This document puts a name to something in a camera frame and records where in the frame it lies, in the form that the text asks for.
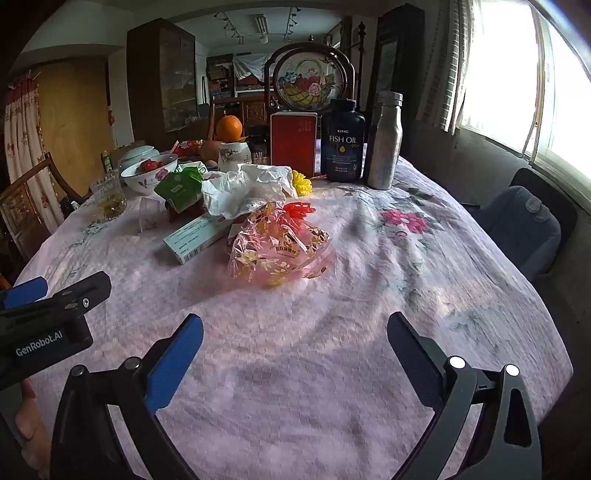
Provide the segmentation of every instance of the green package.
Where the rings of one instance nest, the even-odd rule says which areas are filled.
[[[154,192],[166,200],[177,213],[197,203],[201,198],[203,177],[196,167],[177,167],[166,175]]]

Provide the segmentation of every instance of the bright window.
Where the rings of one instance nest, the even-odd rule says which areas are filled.
[[[527,2],[502,0],[475,4],[462,125],[521,152],[537,91],[531,8]]]
[[[554,64],[554,119],[548,149],[591,178],[591,82],[577,56],[549,25]]]
[[[473,25],[461,125],[528,157],[538,134],[531,164],[591,212],[591,80],[579,57],[520,0],[475,0]]]

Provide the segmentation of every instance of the blue cushion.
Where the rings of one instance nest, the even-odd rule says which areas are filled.
[[[472,216],[528,280],[552,263],[560,224],[526,188],[509,187]]]

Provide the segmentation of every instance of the orange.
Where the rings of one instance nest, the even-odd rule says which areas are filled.
[[[234,115],[223,116],[217,122],[216,132],[222,142],[237,142],[242,138],[242,122]]]

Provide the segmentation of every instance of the metal water bottle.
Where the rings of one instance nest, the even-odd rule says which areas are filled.
[[[369,127],[363,180],[373,189],[389,190],[402,144],[402,94],[380,92]]]

